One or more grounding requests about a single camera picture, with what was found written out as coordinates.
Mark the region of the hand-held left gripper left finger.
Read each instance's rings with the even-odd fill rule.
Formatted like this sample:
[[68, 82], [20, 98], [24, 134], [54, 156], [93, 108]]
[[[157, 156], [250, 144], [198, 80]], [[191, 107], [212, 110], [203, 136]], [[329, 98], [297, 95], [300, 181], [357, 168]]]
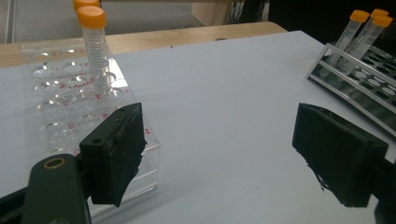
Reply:
[[117, 109], [79, 143], [81, 162], [90, 171], [93, 204], [120, 206], [146, 144], [140, 103]]

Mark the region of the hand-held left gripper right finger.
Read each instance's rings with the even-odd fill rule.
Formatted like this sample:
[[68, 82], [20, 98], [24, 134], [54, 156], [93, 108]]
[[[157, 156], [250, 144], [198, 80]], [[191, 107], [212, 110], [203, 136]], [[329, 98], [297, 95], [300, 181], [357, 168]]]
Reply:
[[371, 196], [389, 204], [389, 144], [316, 105], [300, 103], [292, 137], [317, 177], [346, 207], [365, 207]]

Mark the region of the metal test tube rack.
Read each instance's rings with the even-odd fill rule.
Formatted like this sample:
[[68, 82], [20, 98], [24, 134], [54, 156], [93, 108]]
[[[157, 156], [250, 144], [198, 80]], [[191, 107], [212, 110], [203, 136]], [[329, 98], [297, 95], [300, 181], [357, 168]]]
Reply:
[[357, 60], [326, 44], [306, 77], [396, 137], [396, 57], [370, 47]]

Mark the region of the clear acrylic tube rack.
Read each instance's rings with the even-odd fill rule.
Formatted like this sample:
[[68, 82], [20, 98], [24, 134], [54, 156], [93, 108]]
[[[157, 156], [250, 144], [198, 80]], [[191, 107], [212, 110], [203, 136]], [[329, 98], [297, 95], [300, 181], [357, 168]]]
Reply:
[[116, 109], [136, 99], [116, 60], [107, 56], [109, 93], [95, 93], [81, 42], [21, 47], [27, 168], [56, 154], [79, 153], [79, 142]]

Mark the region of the white board sheet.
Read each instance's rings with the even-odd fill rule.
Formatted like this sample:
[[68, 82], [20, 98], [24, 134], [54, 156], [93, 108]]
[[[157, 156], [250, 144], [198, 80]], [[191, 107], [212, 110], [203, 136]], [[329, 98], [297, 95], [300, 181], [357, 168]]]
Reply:
[[[292, 146], [298, 105], [396, 140], [306, 77], [322, 45], [300, 32], [116, 54], [143, 107], [148, 148], [121, 206], [97, 224], [375, 224], [376, 199], [346, 207]], [[0, 197], [26, 186], [21, 62], [0, 49]]]

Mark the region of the wooden table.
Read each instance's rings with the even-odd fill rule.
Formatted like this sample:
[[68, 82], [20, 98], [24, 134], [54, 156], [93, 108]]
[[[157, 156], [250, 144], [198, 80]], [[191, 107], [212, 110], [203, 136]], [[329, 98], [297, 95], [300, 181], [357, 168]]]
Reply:
[[120, 54], [145, 49], [213, 42], [220, 39], [272, 35], [286, 32], [286, 29], [274, 22], [263, 21], [123, 35], [108, 35], [106, 37], [106, 41], [112, 53]]

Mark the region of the beige wooden furniture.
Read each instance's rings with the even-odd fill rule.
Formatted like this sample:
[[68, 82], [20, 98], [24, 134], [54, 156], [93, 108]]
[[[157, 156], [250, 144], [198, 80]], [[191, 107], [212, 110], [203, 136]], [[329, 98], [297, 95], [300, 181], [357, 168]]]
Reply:
[[203, 26], [224, 25], [228, 22], [233, 0], [194, 0], [191, 15]]

